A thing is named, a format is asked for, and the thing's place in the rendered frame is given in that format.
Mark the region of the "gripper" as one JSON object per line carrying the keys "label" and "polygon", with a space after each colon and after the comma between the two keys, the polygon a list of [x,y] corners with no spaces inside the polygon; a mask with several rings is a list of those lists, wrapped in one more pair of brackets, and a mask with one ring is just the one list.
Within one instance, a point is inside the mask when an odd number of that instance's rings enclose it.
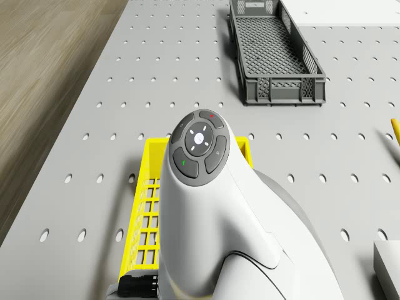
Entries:
{"label": "gripper", "polygon": [[158,270],[132,270],[108,287],[107,298],[157,298]]}

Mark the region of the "yellow basket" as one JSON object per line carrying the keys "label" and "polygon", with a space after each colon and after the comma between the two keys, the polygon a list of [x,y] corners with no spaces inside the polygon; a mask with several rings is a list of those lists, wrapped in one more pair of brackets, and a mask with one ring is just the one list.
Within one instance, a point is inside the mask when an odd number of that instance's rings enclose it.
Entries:
{"label": "yellow basket", "polygon": [[159,187],[168,138],[146,140],[119,275],[159,264]]}

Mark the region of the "grey cube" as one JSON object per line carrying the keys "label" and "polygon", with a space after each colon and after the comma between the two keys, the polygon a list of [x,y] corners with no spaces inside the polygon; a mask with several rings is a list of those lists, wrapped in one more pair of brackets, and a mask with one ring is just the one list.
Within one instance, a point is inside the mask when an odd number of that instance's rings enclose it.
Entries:
{"label": "grey cube", "polygon": [[387,300],[400,300],[400,240],[374,241],[374,270]]}

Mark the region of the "dark grey basket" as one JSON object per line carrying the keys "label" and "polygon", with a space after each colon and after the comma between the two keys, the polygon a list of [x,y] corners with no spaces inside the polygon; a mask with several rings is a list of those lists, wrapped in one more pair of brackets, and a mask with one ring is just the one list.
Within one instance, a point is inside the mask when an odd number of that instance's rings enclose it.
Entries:
{"label": "dark grey basket", "polygon": [[325,72],[282,0],[230,0],[229,6],[245,103],[325,103]]}

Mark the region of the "banana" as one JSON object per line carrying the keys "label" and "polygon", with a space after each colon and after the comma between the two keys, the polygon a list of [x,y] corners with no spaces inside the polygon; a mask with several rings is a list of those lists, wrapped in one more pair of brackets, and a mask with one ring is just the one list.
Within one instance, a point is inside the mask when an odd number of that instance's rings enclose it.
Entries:
{"label": "banana", "polygon": [[397,150],[395,150],[394,154],[395,154],[395,158],[400,161],[400,121],[392,118],[391,119],[391,125],[394,131],[394,135],[396,137],[396,141],[399,145],[399,148]]}

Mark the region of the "white board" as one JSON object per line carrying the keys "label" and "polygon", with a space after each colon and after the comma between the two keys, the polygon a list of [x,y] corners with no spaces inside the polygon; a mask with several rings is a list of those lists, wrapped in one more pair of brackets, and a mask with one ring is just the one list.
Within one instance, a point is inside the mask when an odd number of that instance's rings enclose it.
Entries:
{"label": "white board", "polygon": [[282,0],[299,26],[400,25],[400,0]]}

